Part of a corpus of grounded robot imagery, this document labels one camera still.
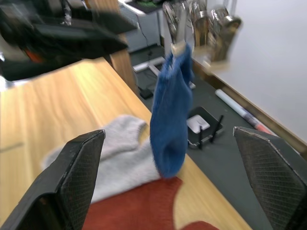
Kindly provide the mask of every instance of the blue cloth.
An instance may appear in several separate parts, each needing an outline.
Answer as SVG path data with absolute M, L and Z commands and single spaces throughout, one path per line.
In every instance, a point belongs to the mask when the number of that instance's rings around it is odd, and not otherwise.
M 154 92 L 150 142 L 160 174 L 173 177 L 188 148 L 187 118 L 192 105 L 189 82 L 193 79 L 191 48 L 173 60 L 170 54 L 158 76 Z

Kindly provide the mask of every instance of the red fabric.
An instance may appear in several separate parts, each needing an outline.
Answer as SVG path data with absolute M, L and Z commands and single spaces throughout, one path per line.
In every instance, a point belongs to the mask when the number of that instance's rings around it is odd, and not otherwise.
M 174 230 L 173 204 L 182 181 L 161 179 L 90 205 L 83 230 Z M 218 230 L 195 222 L 183 230 Z

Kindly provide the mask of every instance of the wooden table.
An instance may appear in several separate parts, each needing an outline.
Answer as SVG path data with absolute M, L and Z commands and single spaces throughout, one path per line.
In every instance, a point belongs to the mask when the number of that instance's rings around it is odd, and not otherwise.
M 41 172 L 55 147 L 121 114 L 150 122 L 151 113 L 104 60 L 83 61 L 0 94 L 0 225 Z M 149 135 L 147 127 L 141 137 Z M 196 220 L 221 230 L 250 227 L 186 157 L 175 201 L 180 229 Z

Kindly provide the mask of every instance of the gray cloth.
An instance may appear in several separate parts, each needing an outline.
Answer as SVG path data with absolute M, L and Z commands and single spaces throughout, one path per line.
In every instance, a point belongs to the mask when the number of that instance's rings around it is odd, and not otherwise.
M 122 115 L 103 128 L 106 139 L 101 151 L 92 203 L 160 178 L 149 138 L 139 144 L 139 136 L 145 125 L 143 120 Z M 46 156 L 43 169 L 56 159 L 62 148 Z

